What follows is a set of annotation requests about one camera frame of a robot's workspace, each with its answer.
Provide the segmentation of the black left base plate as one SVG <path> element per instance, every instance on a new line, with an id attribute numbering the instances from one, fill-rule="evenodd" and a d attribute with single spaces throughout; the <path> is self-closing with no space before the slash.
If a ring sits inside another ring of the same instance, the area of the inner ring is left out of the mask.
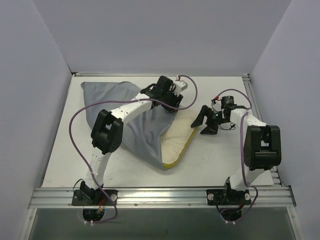
<path id="1" fill-rule="evenodd" d="M 105 189 L 104 190 L 111 200 L 107 199 L 106 195 L 103 194 L 99 189 L 93 194 L 93 197 L 88 197 L 80 189 L 77 189 L 73 193 L 71 205 L 72 206 L 99 206 L 101 202 L 105 206 L 112 206 L 113 203 L 117 204 L 118 191 L 116 189 Z"/>

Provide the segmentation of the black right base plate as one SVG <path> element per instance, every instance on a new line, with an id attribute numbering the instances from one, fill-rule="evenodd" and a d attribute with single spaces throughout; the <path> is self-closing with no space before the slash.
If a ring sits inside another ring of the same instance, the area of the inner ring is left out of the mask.
<path id="1" fill-rule="evenodd" d="M 248 190 L 207 189 L 206 196 L 210 206 L 248 206 L 252 203 Z"/>

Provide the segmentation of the aluminium right side rail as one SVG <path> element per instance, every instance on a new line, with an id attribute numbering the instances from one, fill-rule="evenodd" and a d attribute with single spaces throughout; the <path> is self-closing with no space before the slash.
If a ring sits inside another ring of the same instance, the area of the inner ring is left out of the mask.
<path id="1" fill-rule="evenodd" d="M 253 91 L 253 88 L 252 88 L 252 82 L 251 82 L 250 76 L 248 74 L 246 74 L 245 76 L 242 77 L 242 81 L 243 81 L 244 88 L 246 90 L 246 94 L 247 94 L 249 100 L 252 103 L 252 110 L 251 110 L 252 114 L 257 119 L 262 121 L 263 118 L 262 118 L 260 109 L 258 107 L 258 102 L 256 101 L 256 98 L 255 98 L 255 95 L 254 95 L 254 91 Z M 281 182 L 277 167 L 273 167 L 270 170 L 270 174 L 271 174 L 271 177 L 272 177 L 274 185 L 283 186 L 283 183 Z"/>

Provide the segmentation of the grey pillowcase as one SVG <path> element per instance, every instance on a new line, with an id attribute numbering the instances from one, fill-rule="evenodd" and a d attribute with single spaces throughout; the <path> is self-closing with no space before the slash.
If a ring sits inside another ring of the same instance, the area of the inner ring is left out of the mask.
<path id="1" fill-rule="evenodd" d="M 129 81 L 87 82 L 80 84 L 83 90 L 84 105 L 104 101 L 130 101 L 141 89 Z M 121 146 L 133 155 L 157 169 L 164 170 L 161 136 L 172 125 L 176 113 L 156 106 L 143 112 L 123 127 Z"/>

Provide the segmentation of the cream pillow yellow edge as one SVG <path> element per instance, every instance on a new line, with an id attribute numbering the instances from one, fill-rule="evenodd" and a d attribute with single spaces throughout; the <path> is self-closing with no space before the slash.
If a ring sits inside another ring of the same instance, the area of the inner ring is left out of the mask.
<path id="1" fill-rule="evenodd" d="M 171 126 L 161 135 L 161 161 L 166 170 L 181 160 L 193 140 L 197 127 L 192 128 L 191 124 L 196 117 L 196 112 L 190 108 L 178 111 Z"/>

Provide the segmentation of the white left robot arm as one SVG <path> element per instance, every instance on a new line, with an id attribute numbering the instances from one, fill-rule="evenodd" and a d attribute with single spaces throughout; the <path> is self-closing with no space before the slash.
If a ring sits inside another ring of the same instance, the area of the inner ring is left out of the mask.
<path id="1" fill-rule="evenodd" d="M 157 106 L 170 113 L 177 112 L 183 99 L 182 91 L 187 87 L 187 83 L 180 79 L 173 81 L 162 75 L 156 83 L 141 89 L 131 100 L 115 100 L 114 103 L 118 104 L 116 108 L 102 109 L 97 114 L 90 134 L 91 159 L 85 161 L 88 173 L 79 188 L 88 205 L 97 205 L 104 196 L 104 174 L 111 154 L 123 141 L 125 125 Z"/>

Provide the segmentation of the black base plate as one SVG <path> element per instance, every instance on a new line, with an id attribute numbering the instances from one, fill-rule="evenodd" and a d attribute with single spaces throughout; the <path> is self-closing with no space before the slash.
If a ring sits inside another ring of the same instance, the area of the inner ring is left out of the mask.
<path id="1" fill-rule="evenodd" d="M 248 206 L 252 203 L 248 190 L 207 189 L 206 196 L 210 206 Z"/>
<path id="2" fill-rule="evenodd" d="M 103 194 L 99 189 L 93 194 L 93 197 L 88 197 L 80 189 L 77 189 L 73 193 L 71 205 L 72 206 L 99 206 L 101 202 L 105 206 L 112 206 L 113 203 L 117 204 L 118 191 L 116 189 L 105 189 L 104 190 L 111 200 L 107 199 L 106 195 Z"/>

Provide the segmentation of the aluminium rail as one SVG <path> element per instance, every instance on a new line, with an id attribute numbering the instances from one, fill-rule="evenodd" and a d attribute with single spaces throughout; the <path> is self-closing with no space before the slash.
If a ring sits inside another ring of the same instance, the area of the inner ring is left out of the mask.
<path id="1" fill-rule="evenodd" d="M 120 209 L 205 209 L 209 208 L 205 187 L 119 188 L 116 207 Z M 30 209 L 97 209 L 97 205 L 72 205 L 71 188 L 36 188 Z M 296 205 L 290 187 L 259 187 L 257 208 L 289 208 Z"/>
<path id="2" fill-rule="evenodd" d="M 248 74 L 246 74 L 245 76 L 242 77 L 242 81 L 243 81 L 244 88 L 246 90 L 246 94 L 247 94 L 249 100 L 252 103 L 252 110 L 251 110 L 252 114 L 257 119 L 262 121 L 263 118 L 262 118 L 260 109 L 258 107 L 258 102 L 256 101 L 256 98 L 255 98 L 255 95 L 254 95 L 254 91 L 253 91 L 253 88 L 252 88 L 252 82 L 251 82 L 250 76 Z M 283 183 L 281 182 L 277 167 L 273 167 L 270 170 L 270 174 L 271 174 L 271 177 L 272 177 L 274 185 L 283 186 Z"/>

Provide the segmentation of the aluminium front rail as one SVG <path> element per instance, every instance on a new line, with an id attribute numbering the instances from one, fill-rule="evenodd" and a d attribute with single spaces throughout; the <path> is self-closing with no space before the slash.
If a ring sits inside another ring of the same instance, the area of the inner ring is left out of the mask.
<path id="1" fill-rule="evenodd" d="M 120 209 L 205 209 L 209 208 L 205 187 L 119 188 L 116 207 Z M 71 188 L 36 188 L 30 209 L 97 209 L 97 205 L 72 205 Z M 296 205 L 290 187 L 259 187 L 257 208 L 289 208 Z"/>

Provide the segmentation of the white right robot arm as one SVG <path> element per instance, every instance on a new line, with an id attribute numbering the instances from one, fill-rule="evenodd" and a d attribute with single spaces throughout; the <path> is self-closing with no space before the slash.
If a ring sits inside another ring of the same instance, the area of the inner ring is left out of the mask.
<path id="1" fill-rule="evenodd" d="M 248 188 L 252 183 L 281 163 L 280 128 L 257 119 L 248 107 L 235 104 L 233 96 L 216 96 L 211 104 L 219 104 L 220 110 L 203 105 L 191 128 L 205 124 L 200 133 L 216 135 L 220 125 L 230 123 L 240 131 L 240 168 L 226 179 L 221 195 L 214 198 L 228 205 L 238 200 L 249 201 Z"/>

